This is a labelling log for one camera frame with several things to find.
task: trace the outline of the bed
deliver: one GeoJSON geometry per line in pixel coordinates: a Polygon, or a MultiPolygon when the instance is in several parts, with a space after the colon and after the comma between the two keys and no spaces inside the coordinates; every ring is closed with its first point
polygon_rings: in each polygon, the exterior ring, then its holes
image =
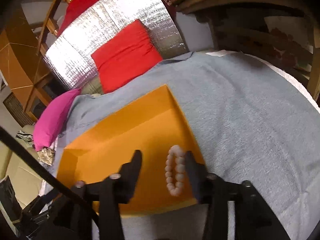
{"type": "MultiPolygon", "coordinates": [[[[320,220],[320,109],[293,77],[243,53],[189,52],[113,93],[76,97],[50,172],[56,175],[66,145],[163,84],[183,110],[208,170],[226,181],[250,180],[290,238],[307,239],[320,220]]],[[[229,212],[228,238],[234,239],[229,212]]],[[[122,223],[126,239],[201,239],[205,217],[206,206],[195,205],[122,223]]],[[[98,239],[97,227],[93,236],[98,239]]]]}

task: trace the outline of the wooden furniture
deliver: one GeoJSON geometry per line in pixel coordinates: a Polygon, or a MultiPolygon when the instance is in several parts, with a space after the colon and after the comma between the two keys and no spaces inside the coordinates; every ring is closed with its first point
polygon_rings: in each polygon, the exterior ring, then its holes
{"type": "MultiPolygon", "coordinates": [[[[65,1],[69,4],[72,0],[63,0],[63,1],[65,1]]],[[[48,10],[48,13],[44,19],[44,22],[43,22],[43,26],[42,26],[41,33],[38,38],[38,45],[37,45],[37,53],[40,52],[43,56],[48,50],[48,46],[45,43],[45,40],[47,38],[48,33],[50,32],[56,37],[58,35],[59,26],[58,26],[56,20],[53,19],[53,16],[54,16],[55,12],[57,11],[57,8],[61,2],[62,2],[62,0],[53,0],[52,4],[48,10]]]]}
{"type": "Polygon", "coordinates": [[[314,19],[311,11],[302,2],[302,0],[186,0],[177,7],[177,11],[184,14],[194,13],[198,22],[208,22],[214,43],[219,43],[217,38],[217,34],[219,33],[243,37],[244,42],[232,45],[219,44],[219,49],[242,51],[270,62],[276,67],[294,76],[307,88],[313,99],[317,101],[320,92],[320,30],[317,21],[314,19]],[[300,11],[308,22],[308,38],[309,44],[313,46],[313,54],[295,42],[284,40],[269,33],[241,27],[227,27],[214,24],[214,20],[217,17],[214,13],[215,8],[240,3],[269,4],[272,6],[278,6],[284,10],[300,11]],[[254,46],[256,43],[260,43],[262,46],[254,46]],[[309,63],[312,66],[311,73],[301,73],[296,69],[285,67],[277,58],[271,57],[263,52],[261,49],[264,46],[263,44],[266,44],[266,46],[273,46],[275,48],[285,48],[286,51],[309,63]]]}
{"type": "Polygon", "coordinates": [[[44,91],[53,75],[42,55],[37,55],[37,39],[19,7],[0,35],[0,69],[10,89],[33,121],[34,101],[45,106],[52,100],[44,91]]]}

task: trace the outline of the white wall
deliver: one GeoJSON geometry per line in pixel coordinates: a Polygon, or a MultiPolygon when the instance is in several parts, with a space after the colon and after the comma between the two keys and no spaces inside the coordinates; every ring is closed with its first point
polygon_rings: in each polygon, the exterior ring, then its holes
{"type": "MultiPolygon", "coordinates": [[[[43,22],[50,8],[50,5],[51,2],[30,2],[21,4],[22,10],[29,24],[43,22]]],[[[67,7],[68,4],[60,3],[57,8],[57,11],[53,18],[57,21],[60,19],[60,21],[58,21],[58,26],[61,26],[63,22],[63,19],[61,19],[61,17],[66,14],[67,7]]],[[[53,34],[48,33],[46,39],[46,44],[48,45],[48,47],[50,47],[56,39],[57,38],[53,34]]]]}
{"type": "Polygon", "coordinates": [[[190,51],[214,49],[208,23],[199,23],[193,14],[177,12],[176,25],[190,51]]]}
{"type": "Polygon", "coordinates": [[[9,87],[5,87],[0,92],[0,125],[12,136],[15,136],[17,131],[19,131],[21,127],[3,104],[3,101],[7,98],[8,95],[10,95],[10,93],[11,90],[9,87]]]}

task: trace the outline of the black cable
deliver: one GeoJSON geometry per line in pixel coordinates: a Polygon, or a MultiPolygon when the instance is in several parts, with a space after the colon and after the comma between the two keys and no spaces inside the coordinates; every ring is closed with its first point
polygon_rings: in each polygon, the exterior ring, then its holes
{"type": "Polygon", "coordinates": [[[91,214],[93,221],[99,226],[99,216],[89,206],[89,204],[80,198],[76,193],[64,186],[54,176],[52,176],[44,167],[37,162],[28,151],[23,148],[6,130],[0,126],[0,140],[7,145],[16,155],[18,155],[30,168],[32,168],[41,178],[47,181],[52,187],[59,190],[63,195],[70,198],[74,203],[80,205],[91,214]]]}

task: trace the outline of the silver insulation sheet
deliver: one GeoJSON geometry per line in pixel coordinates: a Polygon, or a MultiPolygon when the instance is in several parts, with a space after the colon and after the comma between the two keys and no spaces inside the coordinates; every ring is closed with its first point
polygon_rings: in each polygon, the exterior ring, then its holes
{"type": "Polygon", "coordinates": [[[81,87],[98,74],[91,54],[136,19],[163,58],[187,52],[161,0],[99,0],[63,31],[44,59],[68,88],[81,87]]]}

